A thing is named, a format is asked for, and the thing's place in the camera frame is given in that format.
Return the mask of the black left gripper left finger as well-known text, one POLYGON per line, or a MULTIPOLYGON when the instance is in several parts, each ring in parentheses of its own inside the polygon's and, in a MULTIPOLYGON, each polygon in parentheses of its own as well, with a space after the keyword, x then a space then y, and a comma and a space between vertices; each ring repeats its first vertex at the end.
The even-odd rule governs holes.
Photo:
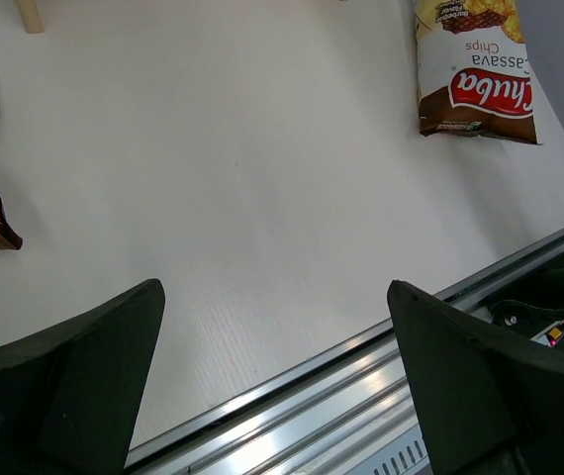
POLYGON ((165 308, 148 279, 0 346, 0 474, 121 474, 165 308))

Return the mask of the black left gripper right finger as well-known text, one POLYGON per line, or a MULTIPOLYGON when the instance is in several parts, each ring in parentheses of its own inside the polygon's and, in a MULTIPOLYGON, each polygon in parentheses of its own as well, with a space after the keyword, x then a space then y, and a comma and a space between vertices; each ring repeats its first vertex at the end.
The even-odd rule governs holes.
POLYGON ((395 280, 387 302, 435 474, 564 474, 564 352, 395 280))

